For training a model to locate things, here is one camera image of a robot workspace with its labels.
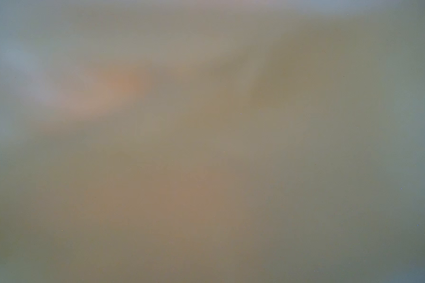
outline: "brown blur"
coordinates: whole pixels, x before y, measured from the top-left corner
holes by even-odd
[[[0,283],[425,283],[425,3],[27,6],[0,47],[52,72],[0,63]]]

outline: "blurry background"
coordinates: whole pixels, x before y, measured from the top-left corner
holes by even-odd
[[[425,283],[425,1],[83,3],[0,2],[0,283]]]

